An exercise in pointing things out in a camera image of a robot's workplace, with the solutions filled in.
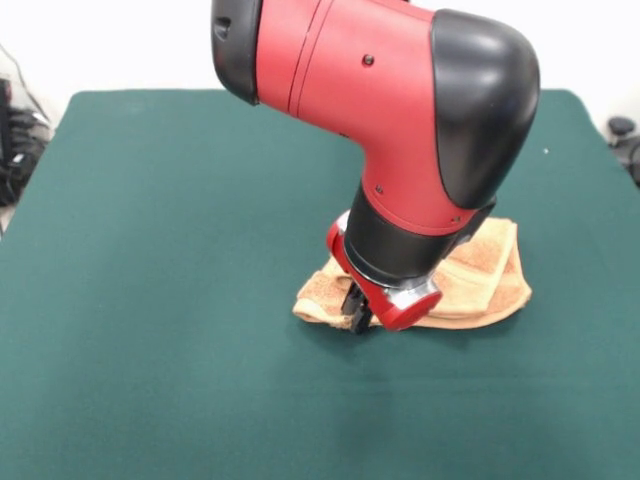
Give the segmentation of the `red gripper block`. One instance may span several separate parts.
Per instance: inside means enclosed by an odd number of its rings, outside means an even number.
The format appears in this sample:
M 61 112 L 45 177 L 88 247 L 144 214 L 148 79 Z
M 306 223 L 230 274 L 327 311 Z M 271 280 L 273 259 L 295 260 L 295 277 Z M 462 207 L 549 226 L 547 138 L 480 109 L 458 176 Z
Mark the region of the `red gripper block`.
M 343 272 L 351 277 L 341 313 L 350 318 L 353 333 L 366 332 L 374 318 L 390 331 L 400 331 L 415 325 L 442 297 L 433 275 L 409 280 L 399 287 L 375 283 L 359 273 L 346 255 L 347 224 L 347 219 L 337 219 L 329 228 L 326 244 Z

